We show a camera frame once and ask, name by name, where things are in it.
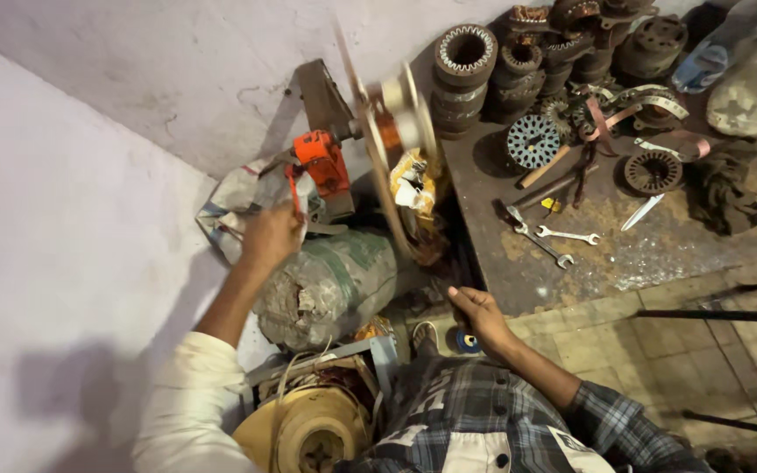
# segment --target wooden handle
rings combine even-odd
[[[542,167],[532,170],[530,174],[521,179],[521,188],[528,188],[533,185],[533,183],[535,183],[537,179],[539,179],[544,173],[546,173],[548,169],[550,169],[554,164],[557,163],[557,161],[562,159],[563,156],[568,154],[569,151],[571,151],[571,146],[569,145],[563,145],[562,147],[560,147],[557,151],[557,154],[553,155],[553,157],[551,158],[551,162]]]

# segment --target wrench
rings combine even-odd
[[[596,245],[597,242],[595,240],[600,238],[597,233],[592,233],[591,235],[574,235],[574,233],[562,233],[562,231],[549,230],[544,225],[540,225],[539,228],[541,231],[537,232],[537,237],[547,237],[551,235],[553,237],[573,238],[574,240],[583,240],[590,245]]]
[[[543,242],[539,238],[537,238],[536,235],[533,235],[530,231],[527,230],[527,224],[523,221],[519,222],[519,225],[516,225],[513,227],[513,231],[518,233],[519,235],[524,235],[525,237],[528,237],[531,239],[531,242],[536,243],[541,247],[541,249],[545,250],[557,259],[557,266],[560,266],[562,269],[568,269],[565,266],[565,262],[568,261],[571,264],[574,264],[574,258],[571,257],[570,254],[559,254],[557,253],[557,250],[553,249],[548,243]]]

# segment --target plaid shirt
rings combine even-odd
[[[390,434],[335,471],[597,473],[627,465],[636,473],[709,471],[648,421],[639,403],[588,381],[565,417],[487,358],[417,359],[400,372],[395,389],[399,408],[390,413]],[[581,464],[587,456],[592,460]]]

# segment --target white wall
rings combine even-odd
[[[699,3],[655,4],[663,14],[682,14]],[[396,71],[401,60],[413,60],[446,28],[486,23],[512,4],[0,0],[0,52],[196,168],[222,177],[307,131],[299,91],[289,86],[301,63],[324,58],[350,96],[331,33],[333,14],[348,33],[359,74],[373,81]],[[427,66],[429,53],[421,58]],[[295,91],[288,98],[287,87]]]
[[[0,472],[131,470],[149,373],[226,273],[214,185],[0,56]]]

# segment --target blue tape roll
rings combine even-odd
[[[459,328],[457,329],[457,347],[464,353],[480,353],[481,351],[478,347],[478,339]]]

